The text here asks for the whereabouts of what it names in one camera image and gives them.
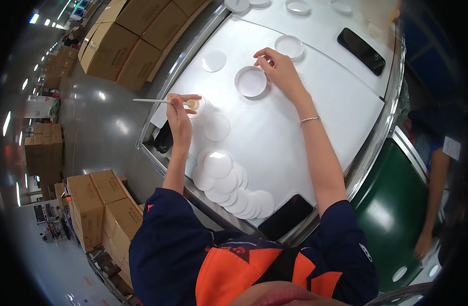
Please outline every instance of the round white disc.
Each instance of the round white disc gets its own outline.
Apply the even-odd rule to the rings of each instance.
[[[252,7],[265,7],[271,3],[271,0],[249,0],[249,5]]]
[[[231,193],[237,187],[237,175],[232,169],[229,174],[222,179],[215,180],[213,188],[219,193]]]
[[[249,7],[249,0],[225,0],[225,6],[234,13],[242,13]]]
[[[259,214],[261,213],[261,202],[257,201],[256,207],[255,207],[255,214],[251,217],[251,219],[257,218]]]
[[[246,66],[237,72],[234,85],[237,91],[246,97],[261,95],[266,88],[267,79],[260,67]]]
[[[221,113],[214,113],[209,122],[204,125],[206,138],[213,142],[223,140],[231,131],[231,122]]]
[[[269,217],[274,211],[274,199],[271,193],[267,193],[263,190],[258,190],[253,193],[261,203],[261,213],[258,218]]]
[[[214,179],[225,178],[232,170],[231,157],[223,150],[211,151],[205,156],[204,168],[206,174]]]
[[[242,173],[242,183],[241,183],[241,186],[239,187],[246,189],[247,186],[248,186],[248,174],[244,170],[244,172]]]
[[[274,41],[274,49],[291,59],[297,59],[303,54],[303,44],[295,36],[282,35]]]
[[[240,213],[248,206],[248,195],[244,189],[237,189],[237,200],[234,204],[224,207],[230,213]]]
[[[207,191],[213,188],[215,179],[205,173],[203,166],[198,165],[193,170],[193,183],[198,189]]]
[[[203,167],[203,162],[205,161],[205,157],[208,153],[212,152],[214,149],[211,147],[205,148],[198,153],[197,156],[197,164]]]
[[[287,11],[295,15],[305,15],[310,12],[309,3],[304,0],[287,0],[285,6]]]
[[[201,66],[205,71],[215,72],[219,71],[225,66],[227,56],[220,50],[212,50],[207,52],[201,59]]]
[[[215,203],[222,203],[229,199],[230,193],[219,193],[214,189],[207,190],[205,192],[206,197]]]
[[[231,196],[229,197],[229,199],[225,202],[221,202],[219,203],[220,206],[222,207],[226,207],[226,206],[230,206],[232,204],[234,204],[237,200],[237,190],[234,189],[232,192],[231,192]]]
[[[232,167],[235,171],[235,174],[237,175],[237,187],[240,187],[242,184],[242,178],[244,177],[244,168],[239,166],[238,163],[234,163],[234,166]]]

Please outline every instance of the left hand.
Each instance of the left hand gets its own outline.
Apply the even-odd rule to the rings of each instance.
[[[414,255],[419,261],[422,262],[422,260],[431,250],[432,246],[433,236],[431,234],[422,232],[419,236],[418,242],[416,243],[416,247],[414,248]]]
[[[199,95],[178,95],[169,94],[168,100],[172,104],[168,104],[166,115],[168,117],[171,134],[173,134],[173,149],[179,150],[182,153],[188,153],[193,136],[191,121],[188,118],[188,113],[197,113],[183,107],[183,102],[188,100],[200,100]]]

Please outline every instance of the right hand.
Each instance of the right hand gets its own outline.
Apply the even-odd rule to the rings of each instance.
[[[261,66],[269,79],[281,89],[294,104],[302,94],[308,94],[304,88],[292,60],[271,48],[264,48],[255,53],[255,66]]]

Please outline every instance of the smartphone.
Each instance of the smartphone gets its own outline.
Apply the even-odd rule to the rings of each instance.
[[[277,241],[309,216],[314,207],[301,195],[294,195],[271,217],[258,226],[258,230],[271,241]]]
[[[385,67],[384,58],[355,32],[344,28],[338,36],[338,42],[370,68],[377,77],[382,74]]]

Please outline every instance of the white label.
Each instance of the white label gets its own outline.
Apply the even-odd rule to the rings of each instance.
[[[459,142],[449,138],[448,136],[445,136],[445,143],[443,144],[443,153],[458,161],[458,158],[460,157],[461,148],[462,145]]]

